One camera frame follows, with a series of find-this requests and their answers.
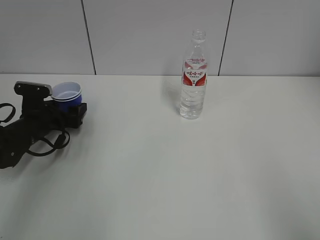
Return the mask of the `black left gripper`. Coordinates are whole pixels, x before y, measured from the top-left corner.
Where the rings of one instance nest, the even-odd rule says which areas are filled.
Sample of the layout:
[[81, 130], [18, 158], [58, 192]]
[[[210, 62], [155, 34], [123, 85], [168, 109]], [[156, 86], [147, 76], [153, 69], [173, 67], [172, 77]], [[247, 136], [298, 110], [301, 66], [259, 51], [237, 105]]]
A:
[[51, 131], [78, 129], [83, 124], [86, 112], [85, 102], [70, 106], [68, 112], [63, 112], [54, 101], [44, 101], [44, 106], [38, 110], [21, 111], [18, 140], [21, 143], [34, 143]]

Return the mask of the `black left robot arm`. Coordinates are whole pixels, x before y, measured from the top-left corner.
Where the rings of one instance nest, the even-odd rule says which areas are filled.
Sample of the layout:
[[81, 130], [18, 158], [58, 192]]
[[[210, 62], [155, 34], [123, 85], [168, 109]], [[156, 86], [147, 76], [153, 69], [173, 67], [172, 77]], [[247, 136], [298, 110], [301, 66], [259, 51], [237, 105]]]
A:
[[[52, 100], [38, 107], [22, 107], [18, 120], [0, 127], [0, 168], [14, 167], [27, 153], [44, 157], [65, 148], [70, 142], [68, 129], [78, 129], [87, 112], [87, 104], [80, 103], [64, 112]], [[48, 144], [47, 152], [34, 152], [30, 147], [38, 141]]]

